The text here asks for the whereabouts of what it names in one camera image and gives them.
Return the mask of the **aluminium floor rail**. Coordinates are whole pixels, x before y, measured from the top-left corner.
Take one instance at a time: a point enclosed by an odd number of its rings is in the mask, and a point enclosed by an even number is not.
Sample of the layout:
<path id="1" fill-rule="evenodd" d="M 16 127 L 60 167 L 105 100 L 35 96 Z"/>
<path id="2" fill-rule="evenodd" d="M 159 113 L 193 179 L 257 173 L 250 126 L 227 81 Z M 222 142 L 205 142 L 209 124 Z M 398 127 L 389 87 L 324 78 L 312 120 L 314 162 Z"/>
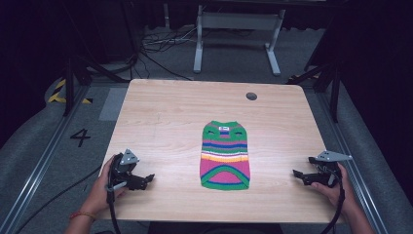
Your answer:
<path id="1" fill-rule="evenodd" d="M 21 217 L 23 216 L 27 206 L 29 205 L 34 193 L 36 192 L 41 180 L 44 177 L 51 161 L 54 157 L 55 151 L 63 133 L 68 128 L 71 119 L 74 116 L 77 108 L 83 101 L 83 98 L 89 91 L 89 86 L 80 86 L 78 91 L 74 94 L 73 99 L 67 102 L 69 111 L 66 116 L 62 116 L 54 129 L 52 136 L 49 138 L 48 144 L 40 154 L 36 161 L 35 167 L 30 171 L 24 185 L 15 200 L 13 206 L 5 217 L 2 225 L 0 226 L 0 234 L 12 234 L 17 228 Z"/>
<path id="2" fill-rule="evenodd" d="M 332 114 L 329 110 L 329 102 L 324 94 L 316 94 L 317 100 L 322 109 L 322 113 L 327 119 L 329 128 L 331 129 L 334 139 L 338 144 L 337 152 L 352 156 L 349 161 L 344 161 L 343 164 L 347 168 L 350 181 L 355 186 L 355 193 L 363 210 L 366 212 L 367 219 L 372 224 L 377 234 L 389 234 L 389 231 L 377 209 L 373 200 L 370 189 L 364 181 L 361 170 L 357 166 L 356 157 L 352 154 L 349 145 L 347 144 L 340 125 L 333 120 Z"/>

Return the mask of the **yellow black floor tape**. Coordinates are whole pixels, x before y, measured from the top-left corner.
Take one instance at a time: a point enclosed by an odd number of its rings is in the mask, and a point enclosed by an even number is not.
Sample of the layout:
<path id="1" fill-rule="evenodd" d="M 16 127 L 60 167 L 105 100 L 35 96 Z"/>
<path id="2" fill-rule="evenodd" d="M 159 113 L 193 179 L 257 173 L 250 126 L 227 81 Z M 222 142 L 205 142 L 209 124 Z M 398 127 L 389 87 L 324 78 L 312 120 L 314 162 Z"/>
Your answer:
<path id="1" fill-rule="evenodd" d="M 60 96 L 60 92 L 62 91 L 63 87 L 65 86 L 66 81 L 62 78 L 54 88 L 52 94 L 50 95 L 48 102 L 61 102 L 66 103 L 66 98 Z"/>

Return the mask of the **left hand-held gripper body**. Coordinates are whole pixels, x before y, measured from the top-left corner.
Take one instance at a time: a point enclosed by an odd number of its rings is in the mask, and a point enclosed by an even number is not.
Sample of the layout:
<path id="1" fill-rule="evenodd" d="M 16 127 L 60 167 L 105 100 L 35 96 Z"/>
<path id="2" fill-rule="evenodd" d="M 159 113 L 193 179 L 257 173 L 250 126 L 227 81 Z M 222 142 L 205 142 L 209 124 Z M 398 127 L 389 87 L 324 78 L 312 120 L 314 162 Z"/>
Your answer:
<path id="1" fill-rule="evenodd" d="M 115 191 L 122 187 L 137 190 L 137 186 L 145 182 L 145 177 L 132 174 L 138 162 L 139 159 L 128 148 L 124 153 L 117 154 L 109 171 L 109 190 Z"/>

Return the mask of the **white metal table frame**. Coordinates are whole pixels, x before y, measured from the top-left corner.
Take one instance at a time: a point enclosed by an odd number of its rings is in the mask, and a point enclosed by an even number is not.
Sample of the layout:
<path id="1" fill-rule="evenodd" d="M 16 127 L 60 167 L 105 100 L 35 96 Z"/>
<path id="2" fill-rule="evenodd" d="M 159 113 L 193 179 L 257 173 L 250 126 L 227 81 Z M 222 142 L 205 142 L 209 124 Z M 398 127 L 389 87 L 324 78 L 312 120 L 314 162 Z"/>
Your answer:
<path id="1" fill-rule="evenodd" d="M 197 44 L 194 58 L 193 71 L 200 73 L 203 62 L 203 30 L 207 29 L 245 29 L 272 31 L 272 39 L 265 44 L 265 51 L 270 63 L 272 73 L 281 75 L 281 70 L 276 58 L 275 47 L 282 29 L 285 10 L 280 10 L 273 15 L 242 14 L 242 13 L 211 13 L 206 12 L 203 5 L 198 6 L 196 21 Z"/>

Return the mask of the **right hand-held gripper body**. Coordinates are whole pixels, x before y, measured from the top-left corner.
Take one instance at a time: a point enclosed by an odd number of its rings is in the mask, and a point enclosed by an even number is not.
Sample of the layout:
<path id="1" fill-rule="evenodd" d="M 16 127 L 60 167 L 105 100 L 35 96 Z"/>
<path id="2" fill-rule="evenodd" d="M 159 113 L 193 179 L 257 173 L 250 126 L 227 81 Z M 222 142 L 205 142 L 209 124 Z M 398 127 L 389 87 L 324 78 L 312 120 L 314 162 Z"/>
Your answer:
<path id="1" fill-rule="evenodd" d="M 342 177 L 338 163 L 351 161 L 352 159 L 352 155 L 324 150 L 316 157 L 309 157 L 309 163 L 314 165 L 318 172 L 316 174 L 308 175 L 308 177 L 311 177 L 314 182 L 332 188 Z"/>

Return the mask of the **person's right hand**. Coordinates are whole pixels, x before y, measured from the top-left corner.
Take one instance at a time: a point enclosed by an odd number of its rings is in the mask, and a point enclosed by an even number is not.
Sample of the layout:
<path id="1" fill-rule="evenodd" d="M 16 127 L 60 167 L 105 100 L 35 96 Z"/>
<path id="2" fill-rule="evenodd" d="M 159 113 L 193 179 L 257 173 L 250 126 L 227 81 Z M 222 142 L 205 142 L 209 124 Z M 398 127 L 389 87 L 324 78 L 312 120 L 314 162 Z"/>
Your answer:
<path id="1" fill-rule="evenodd" d="M 342 206 L 342 214 L 347 215 L 350 212 L 350 210 L 357 204 L 357 202 L 355 200 L 353 188 L 349 182 L 346 169 L 341 164 L 338 164 L 338 167 L 342 175 L 342 186 L 345 192 L 345 199 L 344 199 L 343 206 Z M 336 185 L 333 188 L 330 188 L 328 186 L 322 185 L 321 183 L 313 182 L 311 186 L 314 189 L 316 189 L 317 192 L 326 196 L 329 202 L 333 206 L 337 206 L 339 204 L 339 196 L 340 196 L 339 185 Z"/>

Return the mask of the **striped knitted pet sweater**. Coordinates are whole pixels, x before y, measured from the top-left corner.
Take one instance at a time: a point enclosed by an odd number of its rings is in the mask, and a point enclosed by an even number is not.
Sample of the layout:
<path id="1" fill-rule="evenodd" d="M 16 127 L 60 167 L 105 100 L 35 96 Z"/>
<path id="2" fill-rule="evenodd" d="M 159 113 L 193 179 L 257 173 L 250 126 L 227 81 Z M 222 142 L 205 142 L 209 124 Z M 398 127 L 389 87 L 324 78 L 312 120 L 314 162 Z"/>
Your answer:
<path id="1" fill-rule="evenodd" d="M 203 129 L 201 186 L 216 190 L 246 190 L 250 168 L 246 129 L 238 122 L 211 121 Z"/>

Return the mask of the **person's left hand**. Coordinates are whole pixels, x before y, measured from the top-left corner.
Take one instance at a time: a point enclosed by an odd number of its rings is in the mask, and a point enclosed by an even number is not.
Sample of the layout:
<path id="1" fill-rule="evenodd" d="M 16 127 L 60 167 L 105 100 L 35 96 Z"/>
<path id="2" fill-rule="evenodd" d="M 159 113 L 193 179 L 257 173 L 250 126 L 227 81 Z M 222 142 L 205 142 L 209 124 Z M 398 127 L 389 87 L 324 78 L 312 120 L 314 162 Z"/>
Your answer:
<path id="1" fill-rule="evenodd" d="M 91 215 L 98 215 L 100 212 L 108 207 L 106 202 L 107 190 L 106 185 L 108 183 L 108 174 L 114 157 L 111 157 L 103 166 L 101 174 L 94 182 L 92 190 L 83 203 L 80 211 Z"/>

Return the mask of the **black metal stand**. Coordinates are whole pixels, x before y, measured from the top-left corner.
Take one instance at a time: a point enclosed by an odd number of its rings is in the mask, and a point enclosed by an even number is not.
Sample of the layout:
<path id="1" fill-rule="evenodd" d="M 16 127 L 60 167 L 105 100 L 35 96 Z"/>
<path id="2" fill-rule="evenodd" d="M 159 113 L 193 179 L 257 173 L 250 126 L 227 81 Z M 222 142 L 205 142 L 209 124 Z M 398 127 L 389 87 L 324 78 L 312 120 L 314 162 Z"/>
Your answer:
<path id="1" fill-rule="evenodd" d="M 66 103 L 63 116 L 66 117 L 70 114 L 75 105 L 75 88 L 74 79 L 77 79 L 81 86 L 89 86 L 92 82 L 92 76 L 88 67 L 91 67 L 98 74 L 101 74 L 116 83 L 129 83 L 129 80 L 125 80 L 115 73 L 107 70 L 102 65 L 83 58 L 78 55 L 72 55 L 68 58 L 66 63 L 66 72 L 64 75 L 66 85 Z"/>
<path id="2" fill-rule="evenodd" d="M 319 77 L 313 85 L 316 93 L 324 93 L 328 87 L 331 87 L 329 113 L 332 120 L 337 123 L 338 97 L 340 91 L 340 72 L 337 61 L 317 66 L 301 75 L 293 75 L 287 80 L 286 85 L 298 85 L 316 75 Z"/>

